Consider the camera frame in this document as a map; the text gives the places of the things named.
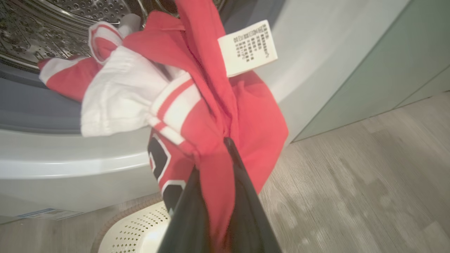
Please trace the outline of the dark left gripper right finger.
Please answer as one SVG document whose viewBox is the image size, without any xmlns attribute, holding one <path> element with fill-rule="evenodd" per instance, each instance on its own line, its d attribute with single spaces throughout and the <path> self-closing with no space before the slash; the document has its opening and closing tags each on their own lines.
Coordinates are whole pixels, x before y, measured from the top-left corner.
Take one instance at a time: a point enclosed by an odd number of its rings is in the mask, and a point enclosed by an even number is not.
<svg viewBox="0 0 450 253">
<path fill-rule="evenodd" d="M 230 220 L 232 253 L 280 253 L 281 249 L 257 192 L 231 138 L 224 139 L 233 160 L 235 207 Z"/>
</svg>

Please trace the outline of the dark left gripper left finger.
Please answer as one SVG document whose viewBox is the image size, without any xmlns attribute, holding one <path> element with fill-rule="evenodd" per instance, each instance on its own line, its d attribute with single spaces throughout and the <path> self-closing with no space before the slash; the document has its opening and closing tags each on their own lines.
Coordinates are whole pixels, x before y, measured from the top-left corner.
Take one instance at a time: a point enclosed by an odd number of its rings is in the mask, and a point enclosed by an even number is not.
<svg viewBox="0 0 450 253">
<path fill-rule="evenodd" d="M 172 214 L 159 253 L 212 253 L 209 216 L 194 168 Z"/>
</svg>

